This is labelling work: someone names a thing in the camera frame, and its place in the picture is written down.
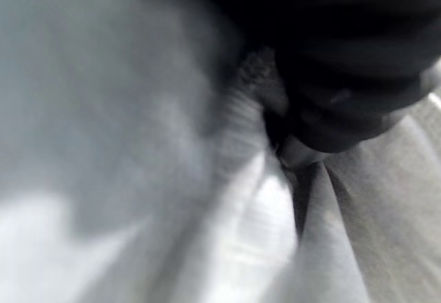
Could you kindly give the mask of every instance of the wrinkled cloth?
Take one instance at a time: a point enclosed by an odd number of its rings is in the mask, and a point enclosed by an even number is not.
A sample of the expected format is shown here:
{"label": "wrinkled cloth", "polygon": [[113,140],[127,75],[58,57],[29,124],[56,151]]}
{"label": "wrinkled cloth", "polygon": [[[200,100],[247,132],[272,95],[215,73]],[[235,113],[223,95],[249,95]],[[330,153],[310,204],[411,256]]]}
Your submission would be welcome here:
{"label": "wrinkled cloth", "polygon": [[0,302],[438,302],[440,99],[284,175],[206,0],[0,0]]}

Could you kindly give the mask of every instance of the dark clothing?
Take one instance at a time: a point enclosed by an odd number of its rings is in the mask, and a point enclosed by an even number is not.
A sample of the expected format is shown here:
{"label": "dark clothing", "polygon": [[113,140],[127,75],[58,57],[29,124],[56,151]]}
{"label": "dark clothing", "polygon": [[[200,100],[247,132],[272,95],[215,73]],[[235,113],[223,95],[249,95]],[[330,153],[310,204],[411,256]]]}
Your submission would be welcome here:
{"label": "dark clothing", "polygon": [[436,85],[441,0],[215,0],[276,50],[289,130],[341,152],[388,130]]}

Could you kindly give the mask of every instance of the black fabric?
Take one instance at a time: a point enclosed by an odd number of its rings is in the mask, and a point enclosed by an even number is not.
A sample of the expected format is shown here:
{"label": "black fabric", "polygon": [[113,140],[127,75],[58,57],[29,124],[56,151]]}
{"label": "black fabric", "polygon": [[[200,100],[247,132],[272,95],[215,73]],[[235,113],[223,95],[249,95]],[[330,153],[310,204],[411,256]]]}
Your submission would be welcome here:
{"label": "black fabric", "polygon": [[441,0],[216,0],[276,49],[304,144],[341,152],[398,122],[435,86]]}

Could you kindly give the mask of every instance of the blurry surface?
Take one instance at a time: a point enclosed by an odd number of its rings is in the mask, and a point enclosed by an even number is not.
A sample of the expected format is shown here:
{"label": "blurry surface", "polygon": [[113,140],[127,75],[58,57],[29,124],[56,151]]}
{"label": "blurry surface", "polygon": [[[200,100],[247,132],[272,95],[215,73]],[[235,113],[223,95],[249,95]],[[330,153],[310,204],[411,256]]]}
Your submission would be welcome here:
{"label": "blurry surface", "polygon": [[0,0],[0,302],[437,302],[440,109],[293,208],[206,3]]}

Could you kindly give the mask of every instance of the gray fabric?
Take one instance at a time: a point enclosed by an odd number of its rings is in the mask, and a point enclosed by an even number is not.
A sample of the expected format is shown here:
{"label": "gray fabric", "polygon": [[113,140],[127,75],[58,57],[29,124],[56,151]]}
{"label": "gray fabric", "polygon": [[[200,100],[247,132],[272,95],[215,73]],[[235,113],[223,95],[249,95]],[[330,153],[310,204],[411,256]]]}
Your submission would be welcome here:
{"label": "gray fabric", "polygon": [[287,180],[204,3],[0,0],[0,302],[437,302],[435,103]]}

